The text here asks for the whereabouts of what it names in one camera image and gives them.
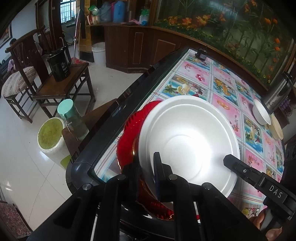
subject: blue bottle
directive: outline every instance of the blue bottle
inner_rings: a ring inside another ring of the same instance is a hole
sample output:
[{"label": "blue bottle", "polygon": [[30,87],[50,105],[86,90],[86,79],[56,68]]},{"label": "blue bottle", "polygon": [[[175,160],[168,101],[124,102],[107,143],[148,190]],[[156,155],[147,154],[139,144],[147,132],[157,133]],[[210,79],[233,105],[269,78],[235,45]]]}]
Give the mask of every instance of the blue bottle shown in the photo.
[{"label": "blue bottle", "polygon": [[104,2],[99,10],[101,22],[111,21],[111,5],[109,2]]},{"label": "blue bottle", "polygon": [[122,23],[124,22],[124,13],[126,11],[126,5],[124,1],[118,0],[114,5],[114,15],[113,22],[114,23]]}]

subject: white bowl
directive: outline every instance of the white bowl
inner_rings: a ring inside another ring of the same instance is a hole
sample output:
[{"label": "white bowl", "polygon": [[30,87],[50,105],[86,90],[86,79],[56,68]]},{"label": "white bowl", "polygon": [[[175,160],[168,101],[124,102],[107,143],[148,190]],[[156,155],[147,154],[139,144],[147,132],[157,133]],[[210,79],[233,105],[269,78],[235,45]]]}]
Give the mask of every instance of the white bowl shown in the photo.
[{"label": "white bowl", "polygon": [[265,125],[265,124],[271,124],[271,120],[269,117],[269,114],[267,110],[264,108],[262,103],[254,99],[254,105],[253,105],[253,115],[255,116],[256,120],[260,125]]},{"label": "white bowl", "polygon": [[275,115],[272,113],[271,114],[271,125],[269,125],[269,129],[271,131],[271,134],[273,136],[274,139],[281,139],[283,140],[284,138],[284,134],[283,134],[283,130],[281,129],[281,126],[279,124],[279,121],[277,120],[277,118],[275,117]]},{"label": "white bowl", "polygon": [[[212,183],[228,196],[237,180],[223,165],[226,155],[240,158],[229,120],[213,105],[195,96],[160,102],[147,116],[139,136],[139,160],[146,184],[156,196],[153,154],[188,182]],[[164,203],[173,209],[172,203]]]}]

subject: picture frame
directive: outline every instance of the picture frame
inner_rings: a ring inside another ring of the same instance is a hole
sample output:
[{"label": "picture frame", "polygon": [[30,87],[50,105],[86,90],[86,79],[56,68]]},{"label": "picture frame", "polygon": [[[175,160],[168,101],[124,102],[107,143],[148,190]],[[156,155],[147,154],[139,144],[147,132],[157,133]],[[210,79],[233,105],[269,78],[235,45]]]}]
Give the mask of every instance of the picture frame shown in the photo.
[{"label": "picture frame", "polygon": [[12,39],[11,23],[4,31],[2,37],[0,38],[0,48],[6,44],[10,39]]}]

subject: cushioned chair seat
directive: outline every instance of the cushioned chair seat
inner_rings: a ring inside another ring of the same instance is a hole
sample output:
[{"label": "cushioned chair seat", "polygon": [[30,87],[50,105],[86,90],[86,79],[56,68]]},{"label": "cushioned chair seat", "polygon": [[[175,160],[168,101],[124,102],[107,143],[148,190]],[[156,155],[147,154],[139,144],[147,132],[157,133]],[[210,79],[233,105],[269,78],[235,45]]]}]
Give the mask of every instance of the cushioned chair seat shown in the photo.
[{"label": "cushioned chair seat", "polygon": [[[36,76],[36,70],[34,67],[26,67],[23,69],[30,83],[33,82]],[[6,82],[4,83],[1,91],[1,95],[3,97],[9,97],[12,95],[16,95],[22,90],[26,89],[27,84],[21,76],[20,72],[13,73],[8,77]]]}]

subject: screw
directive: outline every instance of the screw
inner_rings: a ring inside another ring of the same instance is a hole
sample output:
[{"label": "screw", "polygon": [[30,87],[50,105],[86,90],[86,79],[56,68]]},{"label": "screw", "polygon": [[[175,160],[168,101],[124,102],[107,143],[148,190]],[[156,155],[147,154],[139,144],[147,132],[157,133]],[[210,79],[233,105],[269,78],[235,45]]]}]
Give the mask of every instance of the screw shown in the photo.
[{"label": "screw", "polygon": [[210,183],[204,183],[203,184],[203,187],[204,187],[204,189],[207,189],[207,190],[210,190],[211,188],[212,188],[212,184],[210,184]]},{"label": "screw", "polygon": [[126,178],[126,176],[124,174],[119,174],[117,176],[117,180],[123,181]]},{"label": "screw", "polygon": [[168,176],[168,178],[169,178],[170,180],[176,180],[176,179],[178,178],[178,176],[175,175],[175,174],[171,174],[171,175]]},{"label": "screw", "polygon": [[84,185],[82,186],[82,189],[85,190],[85,191],[91,189],[91,184],[89,184],[89,183],[84,184]]}]

